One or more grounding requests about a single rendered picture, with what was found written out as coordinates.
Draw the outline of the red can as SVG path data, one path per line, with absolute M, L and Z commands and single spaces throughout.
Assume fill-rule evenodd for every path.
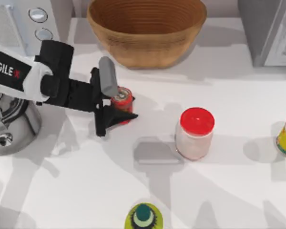
M 133 101 L 132 101 L 132 92 L 126 87 L 118 86 L 118 94 L 111 98 L 111 105 L 116 107 L 117 109 L 133 112 Z

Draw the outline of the brown woven basket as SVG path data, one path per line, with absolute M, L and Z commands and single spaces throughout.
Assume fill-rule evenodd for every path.
M 167 68 L 189 49 L 207 17 L 202 0 L 91 0 L 87 19 L 127 68 Z

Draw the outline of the pale microwave oven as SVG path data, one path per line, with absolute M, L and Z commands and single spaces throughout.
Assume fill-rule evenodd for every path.
M 41 42 L 35 31 L 46 28 L 53 34 L 52 40 L 60 35 L 52 7 L 53 0 L 0 0 L 0 44 L 20 54 L 34 56 L 39 53 Z M 48 14 L 44 23 L 36 23 L 28 16 L 28 10 L 42 8 Z

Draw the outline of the red-lidded white jar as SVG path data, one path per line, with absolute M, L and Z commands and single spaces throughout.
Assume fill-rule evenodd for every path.
M 196 161 L 207 155 L 215 126 L 215 118 L 202 107 L 184 110 L 176 126 L 175 146 L 186 159 Z

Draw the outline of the round microwave knob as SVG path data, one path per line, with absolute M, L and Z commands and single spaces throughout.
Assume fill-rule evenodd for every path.
M 42 8 L 29 9 L 28 16 L 36 23 L 44 23 L 48 19 L 47 12 Z
M 53 34 L 52 34 L 52 32 L 50 30 L 48 30 L 46 28 L 40 28 L 40 29 L 35 31 L 35 37 L 39 41 L 52 40 L 53 39 Z

